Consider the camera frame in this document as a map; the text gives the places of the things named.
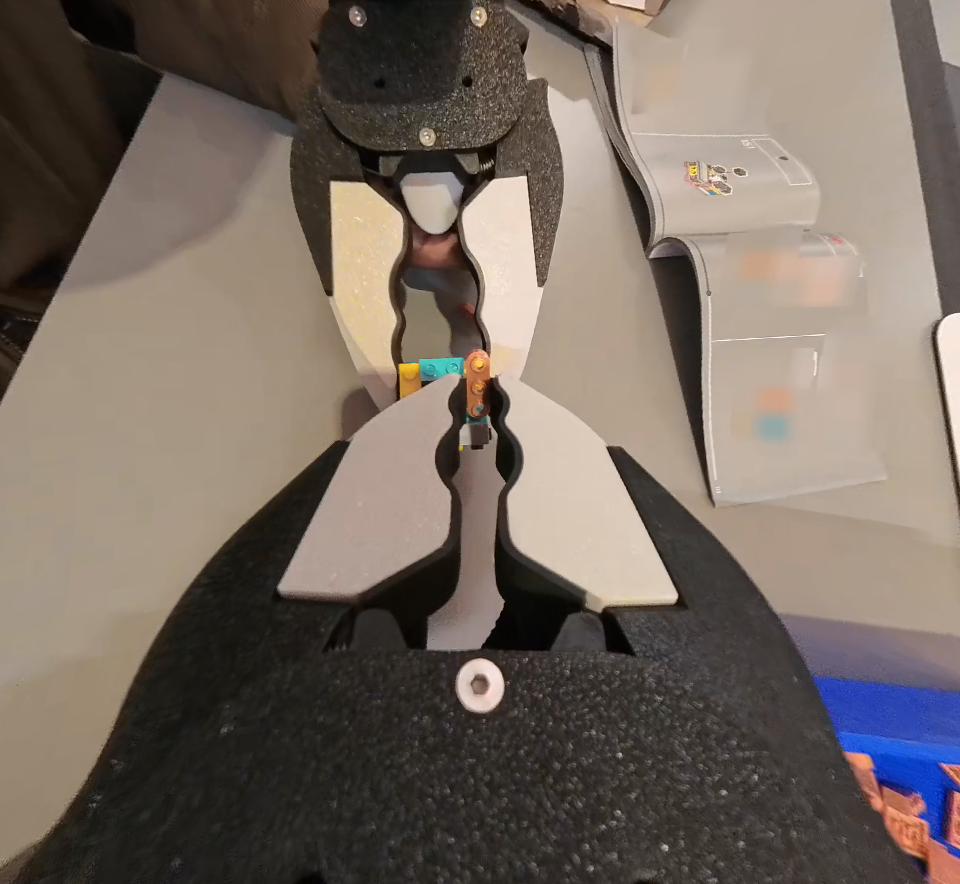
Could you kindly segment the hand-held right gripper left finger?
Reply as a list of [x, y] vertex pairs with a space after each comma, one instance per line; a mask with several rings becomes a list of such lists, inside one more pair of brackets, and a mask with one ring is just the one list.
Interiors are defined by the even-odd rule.
[[461, 573], [462, 378], [443, 376], [360, 428], [280, 579], [291, 600], [383, 610], [414, 648]]

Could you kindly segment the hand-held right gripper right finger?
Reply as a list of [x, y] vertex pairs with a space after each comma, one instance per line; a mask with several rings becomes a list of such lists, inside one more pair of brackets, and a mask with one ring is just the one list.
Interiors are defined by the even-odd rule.
[[680, 595], [606, 442], [521, 380], [490, 387], [496, 432], [498, 650], [604, 649], [606, 612]]

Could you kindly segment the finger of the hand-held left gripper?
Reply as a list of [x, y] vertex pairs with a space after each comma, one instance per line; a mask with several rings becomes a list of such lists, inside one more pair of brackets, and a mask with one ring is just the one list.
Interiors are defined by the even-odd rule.
[[527, 178], [485, 182], [462, 206], [459, 233], [477, 281], [475, 320], [491, 370], [521, 378], [543, 292]]
[[331, 182], [329, 195], [331, 308], [366, 391], [375, 404], [391, 405], [399, 393], [396, 287], [405, 216], [367, 182]]

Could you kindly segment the small colourful toy brick build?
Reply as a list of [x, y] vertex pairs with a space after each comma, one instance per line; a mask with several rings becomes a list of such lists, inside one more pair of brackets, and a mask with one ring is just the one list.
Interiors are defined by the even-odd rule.
[[[414, 362], [398, 364], [398, 398], [403, 399], [438, 379], [453, 374], [464, 378], [464, 359], [466, 357], [425, 358]], [[486, 447], [493, 437], [490, 424], [490, 407], [486, 421], [469, 422], [467, 414], [460, 433], [460, 447], [479, 450]]]

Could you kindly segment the brown rounded toy plate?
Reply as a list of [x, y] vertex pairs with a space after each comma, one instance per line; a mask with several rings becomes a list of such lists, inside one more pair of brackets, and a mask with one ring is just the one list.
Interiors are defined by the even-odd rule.
[[486, 350], [474, 350], [463, 360], [465, 413], [469, 422], [483, 422], [487, 419], [492, 374], [491, 360]]

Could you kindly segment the blue plastic bin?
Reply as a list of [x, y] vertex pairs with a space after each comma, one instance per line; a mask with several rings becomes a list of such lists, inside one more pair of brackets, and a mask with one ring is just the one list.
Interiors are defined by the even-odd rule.
[[958, 763], [959, 638], [799, 615], [781, 620], [818, 688], [842, 750]]

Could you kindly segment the pile of brown toy bricks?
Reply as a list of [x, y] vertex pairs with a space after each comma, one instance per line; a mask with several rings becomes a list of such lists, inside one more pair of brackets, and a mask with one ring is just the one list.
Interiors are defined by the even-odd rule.
[[859, 789], [889, 836], [917, 865], [926, 882], [957, 883], [958, 763], [892, 757], [884, 774], [869, 754], [845, 751]]

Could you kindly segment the grey desk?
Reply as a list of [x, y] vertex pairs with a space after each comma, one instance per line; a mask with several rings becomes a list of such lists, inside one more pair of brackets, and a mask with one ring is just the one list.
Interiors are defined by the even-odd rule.
[[[532, 24], [566, 200], [524, 378], [626, 446], [738, 558], [816, 674], [958, 689], [942, 304], [910, 73], [929, 0], [674, 0], [694, 110], [756, 101], [867, 259], [885, 481], [715, 509], [690, 428], [691, 273], [641, 200], [579, 42]], [[165, 78], [2, 403], [2, 862], [51, 828], [174, 604], [234, 532], [371, 413], [295, 219], [290, 128]]]

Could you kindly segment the open grey instruction booklet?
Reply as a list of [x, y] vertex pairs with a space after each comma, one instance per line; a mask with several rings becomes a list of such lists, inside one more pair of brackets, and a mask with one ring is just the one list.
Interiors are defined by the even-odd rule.
[[704, 470], [716, 506], [886, 478], [875, 445], [866, 262], [818, 230], [812, 171], [738, 107], [719, 70], [615, 21], [586, 60], [649, 214], [648, 258], [685, 258], [697, 288]]

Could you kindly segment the person's torso in brown top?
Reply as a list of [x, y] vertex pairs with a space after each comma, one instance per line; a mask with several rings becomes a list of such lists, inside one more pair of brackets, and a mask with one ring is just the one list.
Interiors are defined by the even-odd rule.
[[1, 0], [2, 393], [159, 81], [80, 33], [62, 0]]

